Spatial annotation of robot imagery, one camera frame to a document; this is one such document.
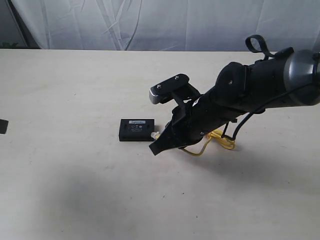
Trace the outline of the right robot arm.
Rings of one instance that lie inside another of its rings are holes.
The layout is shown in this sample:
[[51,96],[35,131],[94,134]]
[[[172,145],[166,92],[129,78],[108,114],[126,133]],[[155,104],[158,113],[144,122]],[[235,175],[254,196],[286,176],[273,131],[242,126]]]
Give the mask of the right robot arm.
[[195,145],[219,127],[227,128],[239,116],[230,141],[253,115],[266,109],[314,106],[320,102],[320,55],[292,47],[271,53],[261,35],[247,37],[245,44],[263,59],[251,65],[230,62],[219,73],[215,85],[200,93],[183,73],[150,88],[153,104],[175,101],[172,118],[150,145],[154,155]]

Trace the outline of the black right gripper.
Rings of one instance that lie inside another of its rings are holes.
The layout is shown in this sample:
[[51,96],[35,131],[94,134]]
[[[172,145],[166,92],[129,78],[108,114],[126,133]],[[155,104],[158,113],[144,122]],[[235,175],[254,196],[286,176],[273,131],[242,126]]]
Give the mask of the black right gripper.
[[197,144],[208,133],[208,100],[195,98],[187,102],[178,100],[172,110],[172,118],[164,131],[152,132],[154,140],[149,149],[159,153]]

